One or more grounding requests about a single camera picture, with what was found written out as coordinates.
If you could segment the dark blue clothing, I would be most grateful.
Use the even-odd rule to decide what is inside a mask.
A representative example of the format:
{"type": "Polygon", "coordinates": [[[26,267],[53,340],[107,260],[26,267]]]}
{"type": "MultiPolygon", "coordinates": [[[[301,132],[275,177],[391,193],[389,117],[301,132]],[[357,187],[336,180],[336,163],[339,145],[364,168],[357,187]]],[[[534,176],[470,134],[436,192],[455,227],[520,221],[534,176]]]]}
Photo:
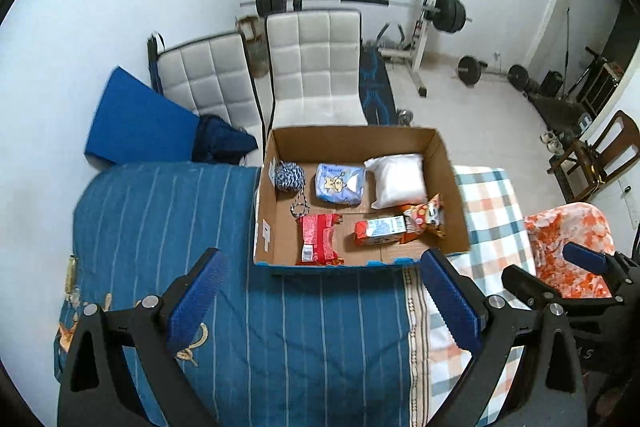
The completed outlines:
{"type": "Polygon", "coordinates": [[[192,150],[194,162],[239,165],[241,160],[258,149],[253,135],[236,129],[216,115],[200,118],[192,150]]]}

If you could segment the blue white yarn ball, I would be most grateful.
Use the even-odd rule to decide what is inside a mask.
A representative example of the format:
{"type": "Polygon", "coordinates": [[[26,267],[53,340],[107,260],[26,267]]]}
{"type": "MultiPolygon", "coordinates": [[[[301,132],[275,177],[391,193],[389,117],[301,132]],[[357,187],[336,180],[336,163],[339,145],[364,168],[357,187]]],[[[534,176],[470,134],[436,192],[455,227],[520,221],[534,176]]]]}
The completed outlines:
{"type": "Polygon", "coordinates": [[[280,192],[293,196],[290,213],[294,219],[308,215],[310,206],[305,193],[306,174],[296,162],[282,161],[274,168],[274,186],[280,192]]]}

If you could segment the chrome dumbbell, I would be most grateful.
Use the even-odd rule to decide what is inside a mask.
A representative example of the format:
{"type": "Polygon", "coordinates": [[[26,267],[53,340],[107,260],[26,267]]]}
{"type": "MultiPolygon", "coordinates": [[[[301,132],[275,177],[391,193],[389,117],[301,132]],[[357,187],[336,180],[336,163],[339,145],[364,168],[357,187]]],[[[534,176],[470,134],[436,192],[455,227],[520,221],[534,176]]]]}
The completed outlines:
{"type": "Polygon", "coordinates": [[[398,109],[396,116],[398,126],[410,127],[412,125],[414,115],[410,109],[398,109]]]}

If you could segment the blue cartoon tissue pack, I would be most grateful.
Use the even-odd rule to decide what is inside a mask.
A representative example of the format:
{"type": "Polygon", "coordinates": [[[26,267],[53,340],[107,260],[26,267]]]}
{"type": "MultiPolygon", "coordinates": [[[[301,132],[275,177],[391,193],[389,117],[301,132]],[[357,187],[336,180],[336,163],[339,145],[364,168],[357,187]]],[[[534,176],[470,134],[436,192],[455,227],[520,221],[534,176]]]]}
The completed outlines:
{"type": "Polygon", "coordinates": [[[366,172],[362,167],[319,164],[314,176],[318,199],[329,204],[358,206],[361,202],[366,172]]]}

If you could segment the orange panda snack bag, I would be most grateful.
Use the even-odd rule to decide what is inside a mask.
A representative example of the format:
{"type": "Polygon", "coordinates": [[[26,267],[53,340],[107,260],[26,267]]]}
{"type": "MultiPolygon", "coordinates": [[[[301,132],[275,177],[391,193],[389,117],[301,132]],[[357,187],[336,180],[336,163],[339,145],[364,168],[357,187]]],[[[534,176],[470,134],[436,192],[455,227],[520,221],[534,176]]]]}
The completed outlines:
{"type": "Polygon", "coordinates": [[[401,244],[412,242],[425,233],[439,239],[446,236],[445,205],[439,194],[434,195],[428,202],[402,205],[400,210],[406,228],[400,239],[401,244]]]}

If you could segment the blue striped bed sheet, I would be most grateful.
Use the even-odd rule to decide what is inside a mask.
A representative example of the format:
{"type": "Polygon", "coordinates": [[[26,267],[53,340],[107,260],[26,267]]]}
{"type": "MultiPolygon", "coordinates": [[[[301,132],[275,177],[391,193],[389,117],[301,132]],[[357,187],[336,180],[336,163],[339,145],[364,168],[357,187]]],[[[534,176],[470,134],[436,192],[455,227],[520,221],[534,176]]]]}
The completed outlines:
{"type": "Polygon", "coordinates": [[[277,274],[253,261],[255,168],[138,164],[98,174],[74,211],[75,292],[127,309],[160,295],[209,247],[229,272],[196,333],[186,378],[224,426],[407,426],[405,274],[277,274]]]}

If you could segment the barbell on rack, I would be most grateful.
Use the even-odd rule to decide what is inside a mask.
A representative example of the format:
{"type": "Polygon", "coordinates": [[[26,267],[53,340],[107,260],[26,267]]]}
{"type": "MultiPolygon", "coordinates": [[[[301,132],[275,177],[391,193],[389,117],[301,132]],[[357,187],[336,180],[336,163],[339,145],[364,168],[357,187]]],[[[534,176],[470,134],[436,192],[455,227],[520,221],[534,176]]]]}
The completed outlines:
{"type": "Polygon", "coordinates": [[[419,14],[431,22],[436,30],[455,34],[471,19],[466,15],[464,4],[460,0],[425,0],[421,4],[393,0],[253,0],[240,3],[241,8],[254,6],[259,17],[284,13],[288,9],[301,11],[305,1],[329,1],[349,4],[368,4],[388,8],[416,8],[419,14]]]}

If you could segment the white quilted chair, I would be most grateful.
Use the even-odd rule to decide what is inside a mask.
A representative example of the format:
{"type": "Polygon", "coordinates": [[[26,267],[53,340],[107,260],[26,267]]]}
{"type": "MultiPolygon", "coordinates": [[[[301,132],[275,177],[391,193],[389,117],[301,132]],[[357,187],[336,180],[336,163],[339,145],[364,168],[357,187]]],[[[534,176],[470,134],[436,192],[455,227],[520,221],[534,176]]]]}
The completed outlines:
{"type": "Polygon", "coordinates": [[[146,50],[152,89],[198,117],[216,115],[253,135],[257,150],[242,164],[261,166],[265,118],[248,67],[244,37],[231,31],[166,48],[162,36],[154,32],[146,50]]]}
{"type": "Polygon", "coordinates": [[[305,10],[266,18],[270,126],[364,126],[359,98],[361,14],[305,10]]]}

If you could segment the blue white milk carton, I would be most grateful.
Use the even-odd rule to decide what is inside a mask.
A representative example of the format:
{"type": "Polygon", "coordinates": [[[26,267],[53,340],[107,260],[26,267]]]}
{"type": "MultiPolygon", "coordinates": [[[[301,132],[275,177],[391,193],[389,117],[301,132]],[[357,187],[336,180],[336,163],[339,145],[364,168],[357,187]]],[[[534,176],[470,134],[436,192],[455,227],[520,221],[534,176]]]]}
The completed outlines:
{"type": "Polygon", "coordinates": [[[358,246],[397,243],[406,231],[402,216],[358,221],[354,226],[354,242],[358,246]]]}

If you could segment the plaid checkered bed sheet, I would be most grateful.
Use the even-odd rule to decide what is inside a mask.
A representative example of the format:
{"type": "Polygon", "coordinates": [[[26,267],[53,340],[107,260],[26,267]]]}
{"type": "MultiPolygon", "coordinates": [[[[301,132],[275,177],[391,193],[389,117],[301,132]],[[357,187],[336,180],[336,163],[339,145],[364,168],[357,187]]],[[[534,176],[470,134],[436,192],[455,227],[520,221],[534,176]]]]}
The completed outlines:
{"type": "MultiPolygon", "coordinates": [[[[502,169],[454,168],[463,202],[470,250],[449,261],[471,277],[483,294],[499,295],[513,308],[525,306],[501,283],[502,270],[517,265],[529,273],[535,262],[523,213],[512,183],[502,169]]],[[[416,268],[405,269],[404,287],[409,320],[409,419],[424,426],[449,395],[465,367],[469,352],[457,347],[416,268]]]]}

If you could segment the dark wooden chair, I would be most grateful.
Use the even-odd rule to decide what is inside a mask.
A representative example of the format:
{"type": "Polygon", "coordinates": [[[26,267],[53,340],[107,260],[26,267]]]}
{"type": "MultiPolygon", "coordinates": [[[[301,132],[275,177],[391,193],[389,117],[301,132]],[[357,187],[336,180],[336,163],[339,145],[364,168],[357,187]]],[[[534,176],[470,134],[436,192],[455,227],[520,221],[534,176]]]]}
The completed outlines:
{"type": "Polygon", "coordinates": [[[553,155],[547,173],[555,176],[567,204],[588,202],[638,161],[639,128],[619,109],[592,144],[575,139],[563,154],[553,155]],[[570,187],[570,175],[576,170],[585,178],[585,186],[579,193],[570,187]]]}

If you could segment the orange white floral cushion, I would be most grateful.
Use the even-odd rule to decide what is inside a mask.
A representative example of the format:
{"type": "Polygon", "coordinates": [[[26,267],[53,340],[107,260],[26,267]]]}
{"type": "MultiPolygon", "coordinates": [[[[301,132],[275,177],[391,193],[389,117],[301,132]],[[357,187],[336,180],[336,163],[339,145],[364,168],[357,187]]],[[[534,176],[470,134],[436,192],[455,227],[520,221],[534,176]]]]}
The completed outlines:
{"type": "Polygon", "coordinates": [[[524,219],[535,260],[536,275],[564,298],[610,298],[605,281],[566,261],[563,248],[576,243],[592,251],[614,254],[611,229],[604,213],[586,202],[544,210],[524,219]]]}

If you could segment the black barbell on floor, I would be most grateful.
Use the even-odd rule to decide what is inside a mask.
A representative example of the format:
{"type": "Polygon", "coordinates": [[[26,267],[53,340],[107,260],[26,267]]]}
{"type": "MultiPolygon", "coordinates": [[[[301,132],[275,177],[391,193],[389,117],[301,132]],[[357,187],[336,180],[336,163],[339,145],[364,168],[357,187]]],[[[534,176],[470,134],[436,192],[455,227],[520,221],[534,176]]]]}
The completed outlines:
{"type": "Polygon", "coordinates": [[[486,62],[477,60],[471,55],[465,55],[460,58],[456,73],[458,78],[468,87],[475,86],[483,75],[504,78],[518,91],[523,91],[529,82],[527,69],[521,65],[515,64],[508,70],[504,70],[489,67],[486,62]]]}

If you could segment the white towel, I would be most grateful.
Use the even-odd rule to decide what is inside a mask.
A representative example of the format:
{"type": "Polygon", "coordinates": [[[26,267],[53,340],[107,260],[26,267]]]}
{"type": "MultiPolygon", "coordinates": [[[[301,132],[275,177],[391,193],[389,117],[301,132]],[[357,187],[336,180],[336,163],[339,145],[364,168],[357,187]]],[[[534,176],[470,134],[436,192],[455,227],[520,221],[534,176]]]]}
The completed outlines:
{"type": "Polygon", "coordinates": [[[398,154],[370,158],[364,168],[374,176],[375,210],[427,202],[420,154],[398,154]]]}

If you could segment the right white quilted chair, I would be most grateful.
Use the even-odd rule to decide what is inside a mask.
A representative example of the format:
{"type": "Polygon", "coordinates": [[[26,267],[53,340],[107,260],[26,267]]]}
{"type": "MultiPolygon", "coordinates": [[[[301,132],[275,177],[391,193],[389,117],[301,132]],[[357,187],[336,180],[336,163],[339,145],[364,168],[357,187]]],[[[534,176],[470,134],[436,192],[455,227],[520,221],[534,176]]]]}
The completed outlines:
{"type": "Polygon", "coordinates": [[[270,126],[364,126],[359,98],[361,14],[305,10],[266,18],[270,126]]]}

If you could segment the blue black weight bench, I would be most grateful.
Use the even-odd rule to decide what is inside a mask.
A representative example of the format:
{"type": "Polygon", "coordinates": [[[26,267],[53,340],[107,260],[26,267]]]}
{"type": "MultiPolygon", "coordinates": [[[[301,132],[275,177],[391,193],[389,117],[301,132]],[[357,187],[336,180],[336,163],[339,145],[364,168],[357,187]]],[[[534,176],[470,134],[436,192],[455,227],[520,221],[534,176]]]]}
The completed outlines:
{"type": "Polygon", "coordinates": [[[377,48],[360,52],[359,98],[364,117],[373,126],[397,126],[398,116],[390,78],[377,48]]]}

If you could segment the white sneakers pair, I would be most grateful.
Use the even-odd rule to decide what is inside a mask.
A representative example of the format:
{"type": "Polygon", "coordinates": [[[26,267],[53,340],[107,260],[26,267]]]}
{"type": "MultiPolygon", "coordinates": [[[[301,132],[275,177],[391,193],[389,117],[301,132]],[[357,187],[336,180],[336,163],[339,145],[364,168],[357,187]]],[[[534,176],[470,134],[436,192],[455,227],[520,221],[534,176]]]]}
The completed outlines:
{"type": "Polygon", "coordinates": [[[539,135],[539,140],[552,155],[561,156],[564,153],[563,144],[552,131],[539,135]]]}

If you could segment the red snack packet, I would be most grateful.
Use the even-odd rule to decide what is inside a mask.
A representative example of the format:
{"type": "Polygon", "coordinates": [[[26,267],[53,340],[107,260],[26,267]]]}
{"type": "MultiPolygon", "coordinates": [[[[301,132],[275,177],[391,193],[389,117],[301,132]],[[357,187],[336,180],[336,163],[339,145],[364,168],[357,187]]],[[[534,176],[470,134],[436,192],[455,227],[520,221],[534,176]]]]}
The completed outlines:
{"type": "Polygon", "coordinates": [[[339,213],[321,213],[300,217],[297,222],[302,233],[302,248],[298,265],[342,265],[344,259],[333,247],[334,230],[343,221],[339,213]]]}

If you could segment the left white quilted chair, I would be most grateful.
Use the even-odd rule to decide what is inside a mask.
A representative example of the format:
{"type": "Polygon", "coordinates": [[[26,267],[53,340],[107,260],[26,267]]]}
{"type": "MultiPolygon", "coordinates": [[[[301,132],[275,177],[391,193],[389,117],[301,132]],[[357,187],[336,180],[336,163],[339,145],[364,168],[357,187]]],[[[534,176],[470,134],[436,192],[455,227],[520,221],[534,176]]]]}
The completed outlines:
{"type": "Polygon", "coordinates": [[[166,48],[162,36],[154,32],[146,50],[152,89],[198,117],[216,115],[253,135],[257,150],[242,164],[261,166],[265,118],[248,67],[244,37],[231,31],[166,48]]]}

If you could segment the white barbell rack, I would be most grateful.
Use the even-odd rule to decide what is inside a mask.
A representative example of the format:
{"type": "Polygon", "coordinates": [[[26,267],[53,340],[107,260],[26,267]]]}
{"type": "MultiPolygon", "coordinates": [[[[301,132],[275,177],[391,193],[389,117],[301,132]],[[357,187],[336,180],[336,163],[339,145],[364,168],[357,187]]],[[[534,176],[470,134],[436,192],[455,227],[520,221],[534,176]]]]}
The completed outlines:
{"type": "Polygon", "coordinates": [[[416,5],[416,20],[414,21],[412,33],[409,38],[404,34],[401,24],[398,24],[400,41],[386,46],[383,42],[386,30],[390,28],[387,23],[378,32],[374,42],[378,53],[387,61],[397,62],[404,65],[409,76],[416,87],[416,92],[420,98],[427,96],[428,90],[420,75],[420,68],[423,62],[424,52],[427,44],[427,33],[432,27],[433,16],[437,12],[436,0],[419,0],[416,5]]]}

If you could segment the blue foam mat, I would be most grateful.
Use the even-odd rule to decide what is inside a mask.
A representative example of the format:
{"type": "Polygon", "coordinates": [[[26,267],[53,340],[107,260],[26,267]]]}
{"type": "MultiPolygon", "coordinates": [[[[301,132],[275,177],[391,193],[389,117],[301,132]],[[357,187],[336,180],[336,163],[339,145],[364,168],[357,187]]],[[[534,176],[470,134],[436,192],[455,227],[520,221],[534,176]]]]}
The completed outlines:
{"type": "Polygon", "coordinates": [[[198,116],[117,67],[94,113],[85,154],[113,165],[188,161],[198,116]]]}

